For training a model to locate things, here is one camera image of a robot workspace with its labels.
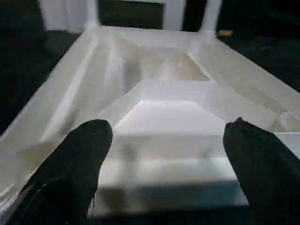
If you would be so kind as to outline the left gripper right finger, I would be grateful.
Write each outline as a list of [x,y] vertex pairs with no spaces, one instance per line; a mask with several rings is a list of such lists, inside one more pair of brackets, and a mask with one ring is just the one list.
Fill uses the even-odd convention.
[[300,223],[300,160],[273,133],[239,117],[225,125],[223,146],[262,225]]

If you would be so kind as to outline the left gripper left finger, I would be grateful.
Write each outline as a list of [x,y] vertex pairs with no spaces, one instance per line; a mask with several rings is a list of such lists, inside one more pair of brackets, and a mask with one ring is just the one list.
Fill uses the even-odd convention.
[[8,208],[7,224],[85,224],[112,140],[106,120],[89,120],[69,132]]

